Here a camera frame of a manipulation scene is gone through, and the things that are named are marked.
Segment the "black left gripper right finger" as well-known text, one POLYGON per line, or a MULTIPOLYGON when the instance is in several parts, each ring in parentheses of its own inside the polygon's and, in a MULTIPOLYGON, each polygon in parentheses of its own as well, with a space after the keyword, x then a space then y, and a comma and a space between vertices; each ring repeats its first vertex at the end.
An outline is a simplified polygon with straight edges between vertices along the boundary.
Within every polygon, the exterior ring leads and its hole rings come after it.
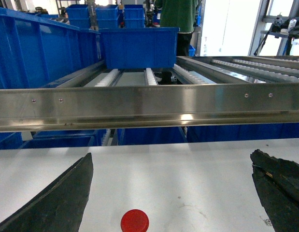
POLYGON ((299 232, 299 164, 257 149, 251 155, 252 178, 276 232, 299 232))

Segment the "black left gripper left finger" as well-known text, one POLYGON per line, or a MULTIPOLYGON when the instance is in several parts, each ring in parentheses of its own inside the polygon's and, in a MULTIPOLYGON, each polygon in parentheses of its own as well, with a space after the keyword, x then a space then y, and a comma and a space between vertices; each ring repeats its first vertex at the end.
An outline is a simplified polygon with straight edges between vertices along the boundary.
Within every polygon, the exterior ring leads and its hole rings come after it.
POLYGON ((77 232, 93 178, 91 153, 0 223, 0 232, 77 232))

